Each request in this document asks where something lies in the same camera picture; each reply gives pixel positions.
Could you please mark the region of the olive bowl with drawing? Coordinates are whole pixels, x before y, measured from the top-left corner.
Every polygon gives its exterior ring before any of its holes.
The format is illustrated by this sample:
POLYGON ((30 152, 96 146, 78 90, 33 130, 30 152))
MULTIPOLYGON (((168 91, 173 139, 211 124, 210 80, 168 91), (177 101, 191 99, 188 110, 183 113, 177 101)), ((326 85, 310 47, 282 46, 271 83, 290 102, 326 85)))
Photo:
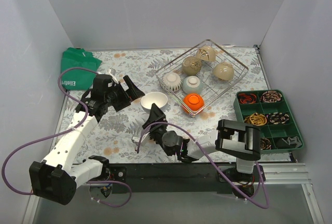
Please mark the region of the olive bowl with drawing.
POLYGON ((200 59, 194 56, 186 57, 182 62, 182 71, 188 76, 196 75, 202 67, 200 59))

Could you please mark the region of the beige plain bowl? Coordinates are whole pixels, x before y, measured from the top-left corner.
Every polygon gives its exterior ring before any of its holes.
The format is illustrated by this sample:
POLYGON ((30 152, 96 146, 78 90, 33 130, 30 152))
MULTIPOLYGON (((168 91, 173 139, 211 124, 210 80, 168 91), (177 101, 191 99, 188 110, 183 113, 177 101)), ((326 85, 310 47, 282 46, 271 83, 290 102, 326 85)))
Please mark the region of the beige plain bowl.
POLYGON ((221 80, 231 81, 234 77, 234 68, 228 62, 221 62, 213 68, 213 75, 221 80))

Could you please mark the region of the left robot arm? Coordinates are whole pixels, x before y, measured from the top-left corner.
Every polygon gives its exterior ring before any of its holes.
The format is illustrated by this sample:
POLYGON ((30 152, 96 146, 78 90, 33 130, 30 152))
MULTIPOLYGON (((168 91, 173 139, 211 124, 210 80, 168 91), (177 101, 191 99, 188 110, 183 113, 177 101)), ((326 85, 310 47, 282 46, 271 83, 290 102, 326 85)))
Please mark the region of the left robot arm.
POLYGON ((31 164, 29 175, 34 195, 67 205, 81 185, 91 180, 103 183, 112 177, 111 165, 105 157, 90 156, 77 166, 73 162, 109 107, 120 111, 145 95, 128 76, 123 79, 126 90, 112 74, 95 76, 91 89, 82 95, 67 132, 42 161, 31 164))

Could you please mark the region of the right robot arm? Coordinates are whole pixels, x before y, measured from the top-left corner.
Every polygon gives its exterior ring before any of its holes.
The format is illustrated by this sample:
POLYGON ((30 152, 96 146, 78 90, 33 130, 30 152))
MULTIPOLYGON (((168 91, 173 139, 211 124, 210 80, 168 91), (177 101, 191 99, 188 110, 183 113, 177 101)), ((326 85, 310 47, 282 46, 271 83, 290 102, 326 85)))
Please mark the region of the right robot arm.
POLYGON ((259 127, 222 119, 215 130, 194 140, 168 131, 169 125, 164 112, 152 104, 142 128, 167 156, 176 156, 180 162, 192 163, 206 154, 220 151, 236 157, 234 173, 238 180, 246 181, 253 176, 255 162, 261 158, 259 127))

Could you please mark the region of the beige bowl with gold pattern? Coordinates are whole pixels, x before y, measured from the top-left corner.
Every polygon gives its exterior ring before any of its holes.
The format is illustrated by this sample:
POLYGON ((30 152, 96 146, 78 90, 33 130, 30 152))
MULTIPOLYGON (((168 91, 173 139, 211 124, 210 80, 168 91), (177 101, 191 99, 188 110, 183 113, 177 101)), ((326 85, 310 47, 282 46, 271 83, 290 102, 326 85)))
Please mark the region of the beige bowl with gold pattern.
POLYGON ((216 51, 211 46, 202 46, 196 52, 196 58, 208 61, 215 62, 216 61, 216 51))

